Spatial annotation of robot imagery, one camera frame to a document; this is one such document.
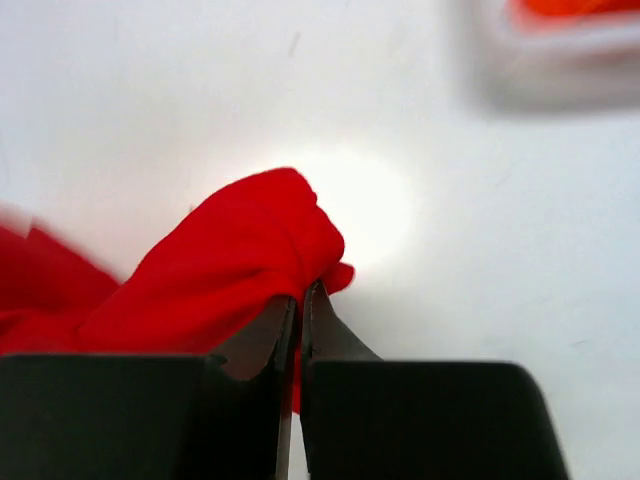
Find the red t shirt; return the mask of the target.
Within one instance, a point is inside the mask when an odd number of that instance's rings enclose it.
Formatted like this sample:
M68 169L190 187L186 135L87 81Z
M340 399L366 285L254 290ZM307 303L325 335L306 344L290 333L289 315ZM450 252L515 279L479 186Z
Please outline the red t shirt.
M345 289L344 239L295 169L204 200L118 281L36 223L1 227L1 350L202 354L276 296Z

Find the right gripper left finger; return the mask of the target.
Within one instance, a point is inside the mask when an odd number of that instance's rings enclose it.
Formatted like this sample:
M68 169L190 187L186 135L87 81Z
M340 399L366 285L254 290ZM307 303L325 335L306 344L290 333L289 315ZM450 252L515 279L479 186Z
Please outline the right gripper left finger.
M1 360L5 479L284 479L296 303L205 355Z

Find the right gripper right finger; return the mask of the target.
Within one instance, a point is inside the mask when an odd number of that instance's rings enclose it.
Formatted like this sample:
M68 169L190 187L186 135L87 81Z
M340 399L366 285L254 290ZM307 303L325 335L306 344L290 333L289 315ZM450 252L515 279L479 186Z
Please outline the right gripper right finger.
M565 479L544 396L500 361L392 361L306 292L300 418L311 478Z

